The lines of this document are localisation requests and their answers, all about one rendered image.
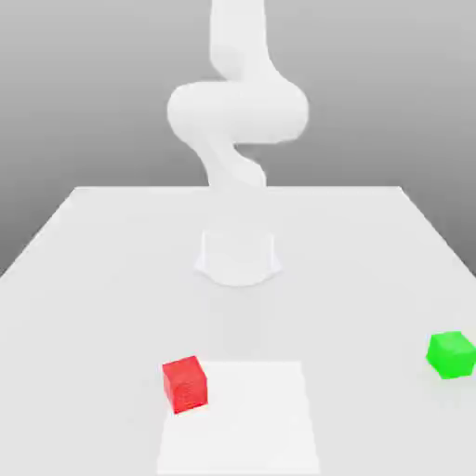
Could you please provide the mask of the small red cube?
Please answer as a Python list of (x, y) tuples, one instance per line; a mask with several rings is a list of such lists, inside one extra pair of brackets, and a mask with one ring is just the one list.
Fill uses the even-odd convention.
[(174, 414), (208, 404), (205, 372), (195, 355), (162, 365), (164, 391)]

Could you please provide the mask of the small green cube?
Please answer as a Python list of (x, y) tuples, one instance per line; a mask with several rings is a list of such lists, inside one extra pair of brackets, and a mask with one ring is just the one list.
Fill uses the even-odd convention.
[(426, 359), (442, 379), (470, 377), (476, 364), (476, 346), (460, 331), (433, 334)]

